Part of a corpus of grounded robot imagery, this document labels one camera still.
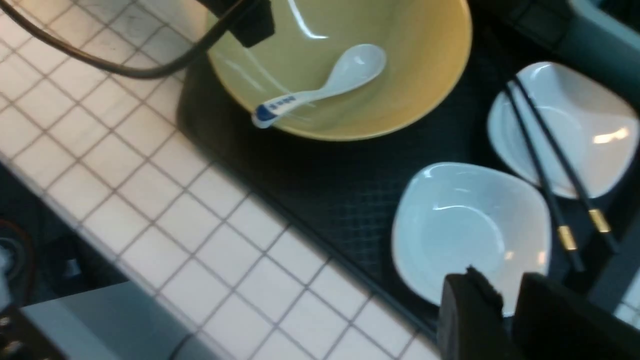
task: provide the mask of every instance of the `black tray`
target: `black tray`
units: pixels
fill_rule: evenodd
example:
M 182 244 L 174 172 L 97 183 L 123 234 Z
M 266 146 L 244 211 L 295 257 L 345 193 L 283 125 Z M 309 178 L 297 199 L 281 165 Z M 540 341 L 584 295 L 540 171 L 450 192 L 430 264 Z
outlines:
M 514 30 L 497 26 L 498 37 L 519 66 L 552 58 Z M 390 257 L 392 221 L 408 180 L 432 163 L 457 161 L 510 172 L 486 135 L 487 114 L 500 86 L 476 35 L 460 82 L 422 120 L 381 138 L 318 142 L 276 129 L 255 129 L 249 113 L 226 93 L 202 59 L 188 72 L 179 126 L 433 340 L 438 308 L 398 277 Z M 606 210 L 618 188 L 596 203 Z M 587 215 L 574 201 L 562 200 L 561 207 L 579 246 L 587 244 L 593 234 Z M 563 281 L 569 271 L 554 241 L 549 277 Z

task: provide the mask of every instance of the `ceramic spoon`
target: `ceramic spoon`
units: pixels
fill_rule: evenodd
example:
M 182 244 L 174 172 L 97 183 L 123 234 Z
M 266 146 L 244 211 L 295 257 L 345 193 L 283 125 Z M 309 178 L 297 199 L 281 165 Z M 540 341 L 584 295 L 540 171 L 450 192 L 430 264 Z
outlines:
M 357 89 L 380 75 L 386 64 L 387 55 L 380 47 L 356 45 L 338 59 L 322 88 L 283 95 L 258 105 L 252 115 L 253 124 L 266 129 L 299 106 Z

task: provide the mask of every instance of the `black chopsticks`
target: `black chopsticks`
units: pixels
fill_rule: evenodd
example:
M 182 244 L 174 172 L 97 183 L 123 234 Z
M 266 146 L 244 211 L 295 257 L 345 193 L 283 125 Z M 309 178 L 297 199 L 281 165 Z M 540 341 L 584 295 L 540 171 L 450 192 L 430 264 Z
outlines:
M 611 228 L 609 227 L 609 224 L 607 223 L 602 212 L 596 206 L 594 206 L 594 204 L 591 202 L 591 199 L 589 198 L 584 185 L 582 184 L 578 175 L 573 169 L 572 165 L 564 155 L 564 152 L 558 145 L 558 142 L 554 138 L 554 135 L 551 133 L 551 131 L 547 127 L 547 123 L 545 122 L 544 118 L 538 111 L 533 99 L 531 99 L 531 97 L 529 96 L 528 91 L 526 90 L 526 88 L 524 87 L 524 85 L 516 75 L 515 70 L 512 69 L 512 67 L 509 66 L 509 64 L 507 63 L 506 55 L 504 54 L 504 51 L 502 50 L 502 46 L 500 45 L 499 41 L 495 38 L 495 35 L 489 28 L 484 32 L 483 35 L 486 43 L 492 49 L 494 62 L 496 64 L 498 73 L 501 76 L 500 80 L 504 83 L 504 92 L 509 98 L 511 107 L 513 109 L 513 113 L 516 116 L 516 119 L 518 121 L 518 126 L 522 132 L 522 136 L 524 137 L 527 150 L 529 151 L 529 155 L 531 156 L 531 160 L 533 162 L 534 168 L 536 170 L 536 173 L 538 174 L 538 178 L 540 179 L 540 185 L 543 189 L 543 193 L 549 205 L 552 218 L 556 222 L 557 231 L 558 231 L 560 240 L 563 244 L 563 247 L 566 253 L 569 256 L 570 261 L 572 262 L 574 270 L 576 272 L 582 272 L 584 271 L 584 264 L 582 263 L 582 260 L 579 256 L 578 248 L 576 246 L 575 240 L 573 239 L 573 234 L 571 232 L 570 227 L 564 221 L 564 216 L 562 215 L 560 207 L 558 206 L 558 203 L 557 203 L 557 199 L 553 194 L 553 190 L 549 183 L 547 174 L 544 168 L 542 167 L 542 164 L 540 162 L 540 157 L 538 156 L 538 152 L 533 146 L 533 142 L 531 140 L 529 130 L 524 122 L 524 119 L 522 118 L 522 114 L 520 113 L 518 106 L 516 105 L 515 98 L 513 97 L 513 93 L 511 91 L 511 88 L 509 87 L 510 80 L 513 80 L 514 84 L 522 93 L 524 99 L 527 101 L 527 105 L 533 112 L 536 122 L 542 129 L 547 140 L 549 141 L 549 144 L 551 145 L 551 148 L 553 149 L 557 158 L 559 159 L 560 164 L 564 168 L 564 171 L 567 174 L 567 177 L 572 182 L 572 185 L 578 194 L 578 199 L 580 200 L 580 203 L 584 206 L 584 208 L 589 213 L 592 223 L 594 224 L 595 228 L 598 230 L 601 237 L 604 239 L 605 243 L 609 246 L 610 250 L 613 253 L 617 253 L 620 251 L 618 242 L 615 240 L 613 234 L 611 233 Z M 505 69 L 508 69 L 512 75 L 507 77 L 507 75 L 505 75 Z

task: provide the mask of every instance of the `yellow bowl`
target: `yellow bowl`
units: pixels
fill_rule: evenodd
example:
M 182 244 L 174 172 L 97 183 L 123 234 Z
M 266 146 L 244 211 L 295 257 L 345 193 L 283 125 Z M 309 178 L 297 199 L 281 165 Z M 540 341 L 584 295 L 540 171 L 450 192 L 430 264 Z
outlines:
M 373 138 L 419 120 L 458 82 L 472 23 L 466 0 L 272 0 L 276 33 L 245 49 L 227 33 L 210 51 L 213 67 L 248 111 L 274 97 L 324 85 L 340 55 L 357 44 L 387 52 L 371 83 L 303 106 L 275 126 L 328 141 Z M 209 24 L 216 18 L 209 17 Z

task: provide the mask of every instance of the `white dish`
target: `white dish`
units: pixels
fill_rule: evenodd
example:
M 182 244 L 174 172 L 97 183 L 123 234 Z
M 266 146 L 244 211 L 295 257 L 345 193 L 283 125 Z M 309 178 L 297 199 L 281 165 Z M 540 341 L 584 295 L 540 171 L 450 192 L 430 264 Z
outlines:
M 638 145 L 638 119 L 623 99 L 568 67 L 556 63 L 532 64 L 518 77 L 535 100 L 590 197 L 609 192 L 627 171 Z M 562 169 L 514 84 L 509 84 L 531 133 L 554 193 L 576 198 Z M 519 176 L 539 184 L 508 98 L 501 92 L 491 108 L 489 139 L 495 152 Z
M 470 265 L 515 311 L 525 272 L 546 275 L 551 250 L 547 204 L 521 179 L 493 169 L 437 163 L 409 182 L 394 220 L 392 257 L 409 288 L 440 305 L 447 274 Z

